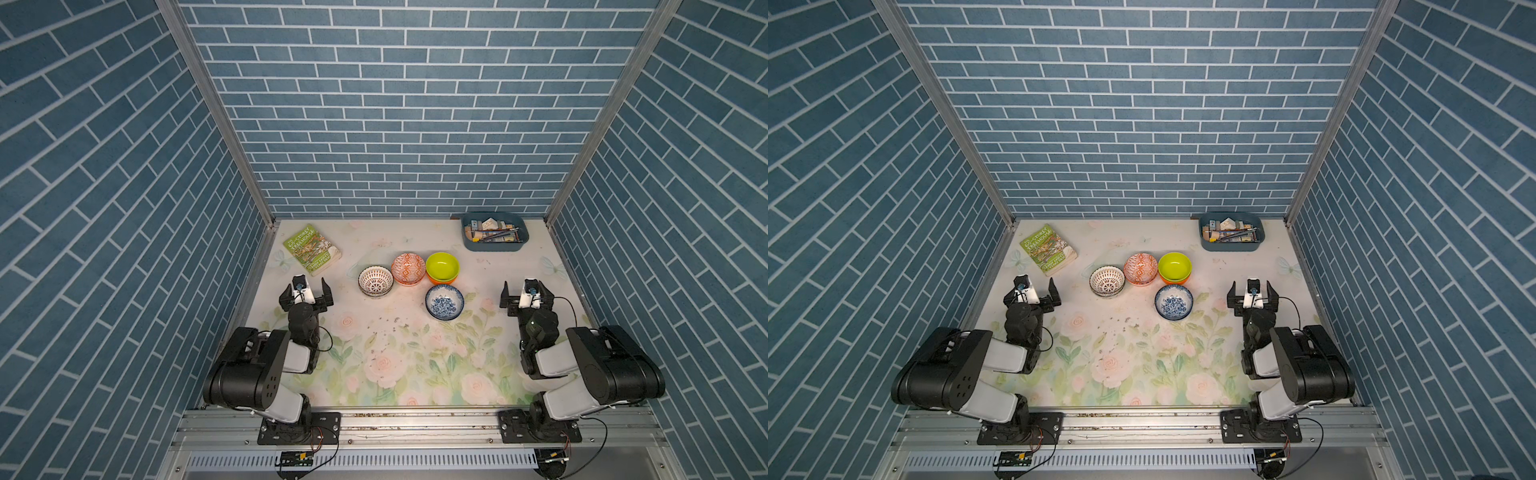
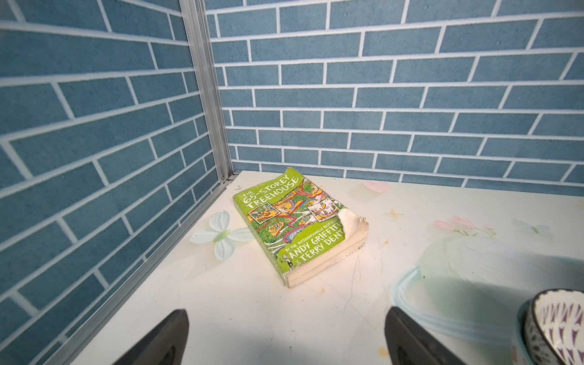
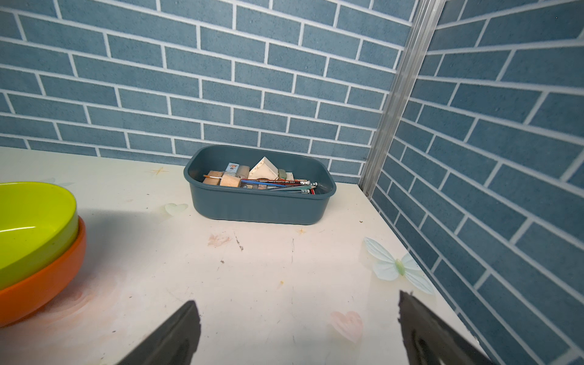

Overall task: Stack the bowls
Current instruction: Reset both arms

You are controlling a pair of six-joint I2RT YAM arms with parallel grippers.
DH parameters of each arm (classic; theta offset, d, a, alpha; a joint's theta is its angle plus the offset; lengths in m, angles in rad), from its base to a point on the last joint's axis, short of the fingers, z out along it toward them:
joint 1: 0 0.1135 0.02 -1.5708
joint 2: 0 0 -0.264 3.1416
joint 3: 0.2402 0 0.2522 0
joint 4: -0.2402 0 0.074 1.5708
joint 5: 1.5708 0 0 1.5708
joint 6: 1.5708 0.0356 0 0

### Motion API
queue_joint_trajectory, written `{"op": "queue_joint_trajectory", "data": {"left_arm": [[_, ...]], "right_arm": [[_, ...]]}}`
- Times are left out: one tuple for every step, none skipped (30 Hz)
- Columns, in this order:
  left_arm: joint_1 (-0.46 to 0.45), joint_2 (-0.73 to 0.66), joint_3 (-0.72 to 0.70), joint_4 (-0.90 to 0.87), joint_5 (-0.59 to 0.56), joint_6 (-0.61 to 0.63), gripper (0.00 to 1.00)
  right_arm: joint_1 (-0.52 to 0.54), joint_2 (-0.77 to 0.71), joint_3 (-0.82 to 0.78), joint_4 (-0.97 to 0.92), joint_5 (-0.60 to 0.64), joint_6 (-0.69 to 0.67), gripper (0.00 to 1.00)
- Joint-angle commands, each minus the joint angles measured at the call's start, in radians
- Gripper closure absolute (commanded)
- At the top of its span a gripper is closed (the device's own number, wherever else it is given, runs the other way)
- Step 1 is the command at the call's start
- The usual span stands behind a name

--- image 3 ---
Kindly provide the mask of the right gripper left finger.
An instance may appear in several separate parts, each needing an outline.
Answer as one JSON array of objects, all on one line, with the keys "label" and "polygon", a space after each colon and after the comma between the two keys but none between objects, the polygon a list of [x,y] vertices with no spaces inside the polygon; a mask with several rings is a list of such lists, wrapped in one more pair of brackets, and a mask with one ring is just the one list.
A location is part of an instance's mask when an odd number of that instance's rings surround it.
[{"label": "right gripper left finger", "polygon": [[202,326],[195,301],[187,301],[119,364],[191,364]]}]

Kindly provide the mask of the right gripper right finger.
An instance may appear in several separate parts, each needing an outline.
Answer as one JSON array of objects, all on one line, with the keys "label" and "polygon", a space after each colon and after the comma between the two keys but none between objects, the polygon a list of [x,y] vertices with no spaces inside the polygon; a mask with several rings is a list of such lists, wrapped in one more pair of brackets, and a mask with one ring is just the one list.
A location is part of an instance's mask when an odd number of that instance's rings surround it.
[{"label": "right gripper right finger", "polygon": [[398,306],[410,364],[494,364],[416,297],[402,291]]}]

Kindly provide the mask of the plain orange bowl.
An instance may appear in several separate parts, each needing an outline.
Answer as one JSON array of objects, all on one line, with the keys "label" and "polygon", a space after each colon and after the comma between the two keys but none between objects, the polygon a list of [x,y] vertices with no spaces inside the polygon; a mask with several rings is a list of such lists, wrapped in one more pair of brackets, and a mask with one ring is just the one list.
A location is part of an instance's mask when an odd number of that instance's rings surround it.
[{"label": "plain orange bowl", "polygon": [[79,273],[87,248],[87,229],[78,219],[78,236],[54,262],[39,272],[1,290],[1,327],[19,322],[48,304]]}]

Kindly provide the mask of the lime green bowl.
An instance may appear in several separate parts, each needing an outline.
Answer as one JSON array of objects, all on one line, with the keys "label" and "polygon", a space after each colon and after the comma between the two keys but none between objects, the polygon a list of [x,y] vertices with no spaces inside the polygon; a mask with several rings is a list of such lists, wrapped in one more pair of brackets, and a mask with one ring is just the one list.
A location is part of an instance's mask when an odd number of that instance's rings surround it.
[{"label": "lime green bowl", "polygon": [[59,258],[78,235],[77,201],[45,182],[1,184],[1,289]]}]

